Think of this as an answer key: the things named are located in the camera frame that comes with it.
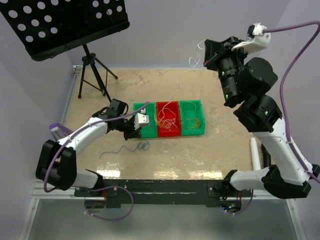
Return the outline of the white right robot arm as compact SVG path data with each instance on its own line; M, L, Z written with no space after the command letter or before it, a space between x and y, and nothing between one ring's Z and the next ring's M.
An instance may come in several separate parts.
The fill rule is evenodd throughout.
M309 180L320 167L309 163L286 133L286 122L268 91L278 80L264 58L247 60L242 40L231 36L224 41L204 41L204 67L218 74L225 106L234 110L238 121L266 148L274 164L260 170L231 170L222 180L223 196L243 190L265 190L279 199L306 198Z

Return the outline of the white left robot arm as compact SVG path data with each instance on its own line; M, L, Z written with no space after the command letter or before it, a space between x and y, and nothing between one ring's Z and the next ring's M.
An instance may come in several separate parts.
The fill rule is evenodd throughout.
M43 181L43 190L66 191L71 187L86 189L92 196L104 190L102 176L77 166L78 156L93 142L111 131L123 133L125 140L141 137L142 126L149 124L149 117L141 113L148 103L128 112L127 103L112 99L110 104L95 112L79 129L58 140L47 140L41 149L35 171Z

